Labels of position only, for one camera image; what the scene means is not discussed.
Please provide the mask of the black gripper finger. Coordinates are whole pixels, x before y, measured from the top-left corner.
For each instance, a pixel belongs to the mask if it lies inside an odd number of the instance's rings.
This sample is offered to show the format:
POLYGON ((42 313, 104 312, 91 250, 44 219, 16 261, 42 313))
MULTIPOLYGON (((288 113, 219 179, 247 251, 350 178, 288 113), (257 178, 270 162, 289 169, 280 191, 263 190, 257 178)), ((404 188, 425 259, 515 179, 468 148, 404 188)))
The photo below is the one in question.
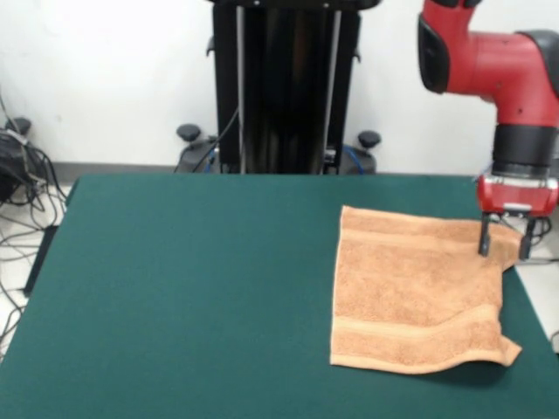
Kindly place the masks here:
POLYGON ((490 250, 490 234, 489 234, 489 226, 491 223, 491 212, 483 212, 481 214, 480 219, 480 241, 479 241, 479 248, 478 253, 482 257, 487 257, 489 250, 490 250))
POLYGON ((532 241, 535 231, 535 218, 531 216, 526 217, 526 229, 521 238, 520 248, 519 248, 519 259, 527 260, 530 257, 532 241))

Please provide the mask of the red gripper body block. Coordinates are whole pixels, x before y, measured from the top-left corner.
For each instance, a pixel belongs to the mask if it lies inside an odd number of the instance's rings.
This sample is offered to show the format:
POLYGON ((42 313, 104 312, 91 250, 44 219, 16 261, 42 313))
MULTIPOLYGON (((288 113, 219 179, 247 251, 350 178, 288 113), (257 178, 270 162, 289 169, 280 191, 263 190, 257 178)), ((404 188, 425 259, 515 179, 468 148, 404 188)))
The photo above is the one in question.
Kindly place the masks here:
POLYGON ((558 181, 484 174, 477 181, 477 198, 485 213, 548 216, 558 202, 558 181))

